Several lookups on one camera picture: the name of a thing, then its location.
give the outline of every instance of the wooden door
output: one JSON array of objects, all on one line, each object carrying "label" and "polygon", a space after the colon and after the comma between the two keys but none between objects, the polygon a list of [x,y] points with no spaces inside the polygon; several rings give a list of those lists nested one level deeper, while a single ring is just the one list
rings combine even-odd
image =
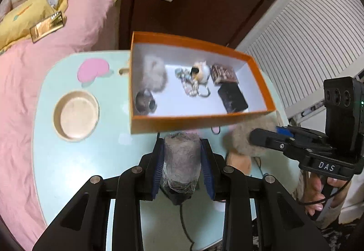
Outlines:
[{"label": "wooden door", "polygon": [[227,45],[260,1],[134,0],[130,32],[169,33]]}]

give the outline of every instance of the bolt head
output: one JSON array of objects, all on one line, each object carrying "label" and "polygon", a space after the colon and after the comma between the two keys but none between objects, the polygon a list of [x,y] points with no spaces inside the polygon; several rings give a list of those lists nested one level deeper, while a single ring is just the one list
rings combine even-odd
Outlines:
[{"label": "bolt head", "polygon": [[264,177],[265,181],[267,181],[268,183],[274,183],[276,181],[276,179],[274,178],[274,176],[272,175],[267,175]]},{"label": "bolt head", "polygon": [[99,182],[100,182],[100,180],[101,180],[100,176],[97,176],[97,175],[92,176],[92,177],[90,178],[90,182],[91,182],[91,183],[93,183],[93,184],[99,183]]},{"label": "bolt head", "polygon": [[143,171],[143,168],[140,167],[140,166],[135,166],[135,167],[132,167],[131,171],[135,174],[138,174],[140,173],[141,171]]},{"label": "bolt head", "polygon": [[233,173],[234,172],[234,168],[231,166],[225,166],[224,167],[224,172],[225,173]]}]

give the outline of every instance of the white louvered blind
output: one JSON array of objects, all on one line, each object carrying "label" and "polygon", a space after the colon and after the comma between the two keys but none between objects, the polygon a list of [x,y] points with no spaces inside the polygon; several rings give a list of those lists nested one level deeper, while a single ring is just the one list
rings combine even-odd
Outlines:
[{"label": "white louvered blind", "polygon": [[364,7],[360,0],[291,0],[247,53],[287,108],[364,53]]}]

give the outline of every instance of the round wooden tray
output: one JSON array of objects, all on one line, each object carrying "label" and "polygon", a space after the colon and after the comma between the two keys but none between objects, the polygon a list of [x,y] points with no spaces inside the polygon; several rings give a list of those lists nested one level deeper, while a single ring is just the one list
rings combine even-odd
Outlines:
[{"label": "round wooden tray", "polygon": [[99,104],[87,91],[72,91],[57,102],[53,125],[59,137],[80,141],[89,136],[99,120]]}]

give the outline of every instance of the pink pillowcase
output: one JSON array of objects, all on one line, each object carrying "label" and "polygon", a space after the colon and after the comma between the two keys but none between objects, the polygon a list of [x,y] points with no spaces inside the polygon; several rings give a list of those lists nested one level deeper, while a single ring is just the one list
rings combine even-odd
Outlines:
[{"label": "pink pillowcase", "polygon": [[0,55],[0,215],[25,251],[46,228],[32,170],[32,126],[43,80],[73,53],[111,50],[119,22],[114,0],[68,0],[66,16],[64,28],[35,44],[19,41]]}]

